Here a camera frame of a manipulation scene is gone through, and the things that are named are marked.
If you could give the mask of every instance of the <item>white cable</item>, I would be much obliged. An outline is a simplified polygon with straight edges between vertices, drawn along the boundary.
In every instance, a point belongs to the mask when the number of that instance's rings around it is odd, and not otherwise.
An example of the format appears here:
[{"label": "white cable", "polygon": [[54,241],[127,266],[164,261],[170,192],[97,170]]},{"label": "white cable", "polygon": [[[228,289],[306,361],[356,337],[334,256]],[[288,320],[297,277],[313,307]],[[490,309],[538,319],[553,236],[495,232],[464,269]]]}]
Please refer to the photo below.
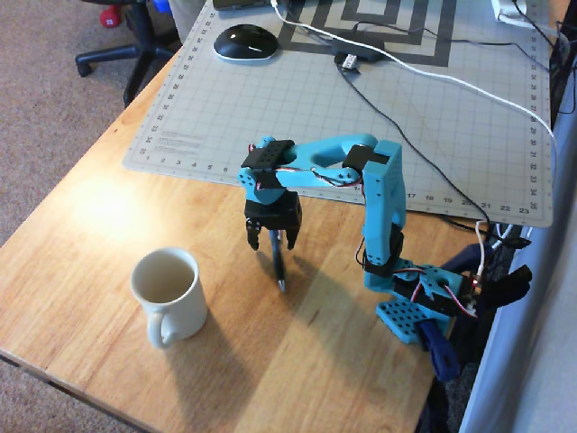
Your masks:
[{"label": "white cable", "polygon": [[484,223],[485,221],[477,221],[475,224],[475,233],[477,234],[477,239],[479,239],[479,247],[481,249],[481,262],[479,263],[479,269],[477,269],[477,276],[479,279],[483,274],[483,269],[485,268],[485,244],[483,243],[483,239],[481,237],[481,233],[479,232],[479,224]]},{"label": "white cable", "polygon": [[337,39],[338,41],[350,43],[351,45],[356,45],[357,47],[363,47],[363,48],[367,48],[369,50],[379,52],[382,55],[387,56],[389,59],[396,61],[399,65],[407,68],[408,70],[412,70],[413,72],[416,72],[417,74],[421,74],[421,75],[424,75],[426,77],[434,77],[434,78],[447,79],[449,81],[454,81],[455,83],[459,83],[463,86],[471,88],[471,89],[485,95],[486,97],[490,97],[491,99],[499,101],[500,103],[505,104],[507,106],[512,106],[512,107],[516,108],[517,110],[520,110],[520,111],[530,115],[531,117],[534,117],[546,129],[546,131],[549,133],[549,135],[551,135],[551,138],[552,138],[553,147],[554,147],[554,173],[553,173],[553,184],[554,184],[555,178],[557,175],[557,141],[555,140],[555,136],[553,134],[553,131],[549,127],[549,125],[545,122],[545,120],[543,120],[541,117],[539,117],[535,113],[527,110],[526,108],[524,108],[523,106],[520,106],[519,104],[508,101],[507,99],[504,99],[502,97],[498,97],[496,95],[493,95],[492,93],[488,92],[487,90],[483,90],[482,88],[478,88],[478,87],[474,86],[473,84],[469,84],[468,82],[463,81],[462,79],[451,77],[450,75],[435,74],[434,72],[426,72],[426,71],[421,70],[421,69],[413,68],[412,66],[408,65],[407,63],[405,63],[402,60],[397,59],[395,56],[386,52],[385,50],[381,50],[380,48],[373,47],[372,45],[368,45],[366,43],[357,42],[357,41],[351,41],[351,40],[348,40],[348,39],[343,38],[341,36],[337,36],[336,34],[332,34],[330,32],[327,32],[325,30],[317,29],[316,27],[313,27],[312,25],[308,25],[308,24],[304,24],[304,23],[293,23],[291,21],[288,21],[280,14],[279,3],[277,0],[270,0],[270,4],[272,5],[277,16],[279,17],[279,19],[283,23],[290,24],[290,25],[296,25],[297,27],[303,27],[305,29],[312,30],[313,32],[321,33],[324,36],[328,36],[330,38]]},{"label": "white cable", "polygon": [[[515,25],[516,27],[524,27],[526,29],[532,29],[532,30],[535,29],[535,27],[533,27],[533,24],[530,23],[529,21],[525,21],[523,19],[523,17],[520,17],[520,19],[517,19],[517,18],[511,18],[510,16],[506,16],[505,14],[499,14],[497,21],[501,21],[502,23]],[[554,37],[559,37],[556,29],[552,29],[551,27],[549,27],[547,25],[542,25],[542,24],[538,24],[537,26],[544,33],[549,33]]]},{"label": "white cable", "polygon": [[[511,233],[511,230],[513,230],[513,225],[509,224],[507,226],[507,228],[505,229],[505,233],[501,234],[501,229],[500,229],[501,224],[497,224],[497,234],[499,235],[499,237],[501,239],[505,239],[509,233]],[[499,246],[503,243],[503,241],[501,241],[500,239],[493,244],[492,248],[493,250],[496,250],[497,248],[499,248]]]}]

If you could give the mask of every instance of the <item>office chair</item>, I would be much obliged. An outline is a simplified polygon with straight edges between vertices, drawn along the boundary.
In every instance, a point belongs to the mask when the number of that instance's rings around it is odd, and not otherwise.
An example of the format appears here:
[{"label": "office chair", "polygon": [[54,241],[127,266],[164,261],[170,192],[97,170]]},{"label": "office chair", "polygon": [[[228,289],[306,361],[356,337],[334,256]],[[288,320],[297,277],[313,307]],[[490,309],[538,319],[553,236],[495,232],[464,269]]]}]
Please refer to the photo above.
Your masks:
[{"label": "office chair", "polygon": [[168,48],[179,39],[177,29],[157,35],[152,27],[151,16],[146,8],[146,0],[82,0],[98,5],[129,5],[125,14],[128,27],[136,36],[137,42],[100,51],[85,52],[76,56],[76,66],[80,77],[92,72],[89,63],[101,61],[138,59],[133,73],[124,89],[124,104],[128,106],[136,96],[144,76],[153,60],[170,60],[176,50]]}]

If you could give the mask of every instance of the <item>computer mouse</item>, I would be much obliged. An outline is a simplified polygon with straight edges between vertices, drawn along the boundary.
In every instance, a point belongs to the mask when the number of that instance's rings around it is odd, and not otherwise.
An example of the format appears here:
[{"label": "computer mouse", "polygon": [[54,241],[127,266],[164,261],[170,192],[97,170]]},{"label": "computer mouse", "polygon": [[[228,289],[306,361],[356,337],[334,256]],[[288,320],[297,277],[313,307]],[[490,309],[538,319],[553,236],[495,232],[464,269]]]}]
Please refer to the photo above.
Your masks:
[{"label": "computer mouse", "polygon": [[238,24],[220,33],[216,54],[227,60],[266,60],[279,49],[279,41],[268,30],[252,24]]}]

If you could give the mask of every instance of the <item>carpet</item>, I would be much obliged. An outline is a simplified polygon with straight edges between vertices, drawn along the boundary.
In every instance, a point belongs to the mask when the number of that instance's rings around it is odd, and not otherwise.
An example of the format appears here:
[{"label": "carpet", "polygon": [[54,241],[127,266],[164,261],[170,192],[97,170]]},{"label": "carpet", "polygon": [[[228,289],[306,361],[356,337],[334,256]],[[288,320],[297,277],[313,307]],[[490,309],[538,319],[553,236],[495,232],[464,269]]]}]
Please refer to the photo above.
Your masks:
[{"label": "carpet", "polygon": [[[124,110],[135,60],[101,63],[87,78],[74,58],[131,43],[126,23],[104,28],[104,6],[18,0],[0,7],[0,244]],[[169,14],[151,7],[161,32]],[[160,70],[155,63],[147,82]],[[0,358],[0,432],[128,432],[134,428]]]}]

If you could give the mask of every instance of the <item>white mug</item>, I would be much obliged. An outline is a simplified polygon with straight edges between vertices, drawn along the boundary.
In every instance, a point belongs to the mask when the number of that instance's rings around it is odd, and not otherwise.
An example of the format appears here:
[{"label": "white mug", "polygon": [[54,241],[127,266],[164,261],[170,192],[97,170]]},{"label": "white mug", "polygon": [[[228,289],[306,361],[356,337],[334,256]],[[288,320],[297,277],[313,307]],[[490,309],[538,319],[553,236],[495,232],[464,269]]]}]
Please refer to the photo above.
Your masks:
[{"label": "white mug", "polygon": [[188,251],[153,251],[136,264],[130,284],[148,316],[148,338],[155,347],[193,336],[204,325],[208,308],[198,263]]}]

